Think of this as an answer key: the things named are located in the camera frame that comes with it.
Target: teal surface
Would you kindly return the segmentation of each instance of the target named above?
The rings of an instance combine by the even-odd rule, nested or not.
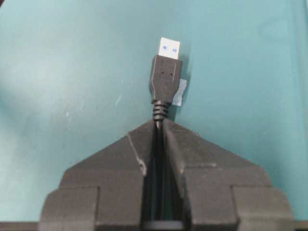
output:
[[[175,121],[264,167],[308,219],[307,22],[304,0],[6,0],[0,220],[38,220],[65,169],[151,118],[161,36],[188,80]]]

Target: usb plug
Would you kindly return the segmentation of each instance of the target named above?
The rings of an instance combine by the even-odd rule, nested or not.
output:
[[[182,61],[178,60],[180,42],[161,38],[159,54],[154,57],[150,78],[152,103],[171,105],[180,84]]]

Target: black plastic connector housing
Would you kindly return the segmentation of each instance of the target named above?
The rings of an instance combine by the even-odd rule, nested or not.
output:
[[[150,77],[152,103],[163,101],[171,104],[180,84],[182,61],[160,55],[153,60]]]

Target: scratch mark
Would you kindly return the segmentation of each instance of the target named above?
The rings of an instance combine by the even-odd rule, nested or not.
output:
[[[116,106],[119,104],[121,99],[122,99],[122,94],[120,94],[119,97],[117,98],[116,103],[115,103]]]
[[[138,156],[136,148],[135,148],[135,146],[134,146],[134,144],[133,144],[129,134],[127,135],[127,137],[128,137],[129,143],[130,143],[130,145],[131,145],[131,147],[132,147],[132,149],[133,149],[133,151],[134,151],[134,153],[136,155],[136,160],[139,163],[140,170],[141,170],[142,174],[144,176],[146,176],[147,168],[146,168],[145,162]]]

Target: green background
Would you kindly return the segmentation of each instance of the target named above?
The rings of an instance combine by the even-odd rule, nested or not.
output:
[[[38,220],[65,169],[151,118],[161,36],[188,80],[175,121],[264,167],[308,219],[307,22],[304,0],[6,0],[0,220]]]

